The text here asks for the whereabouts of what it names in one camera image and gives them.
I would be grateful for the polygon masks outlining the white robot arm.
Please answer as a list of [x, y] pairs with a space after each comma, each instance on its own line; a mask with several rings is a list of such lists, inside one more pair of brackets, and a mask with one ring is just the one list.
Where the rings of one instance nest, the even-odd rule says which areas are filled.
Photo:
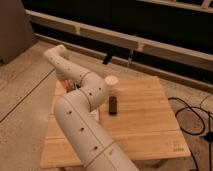
[[102, 105], [108, 87], [98, 74], [67, 60], [67, 49], [58, 45], [44, 58], [79, 88], [60, 97], [53, 109], [56, 121], [86, 171], [139, 171], [122, 148], [94, 119], [91, 112]]

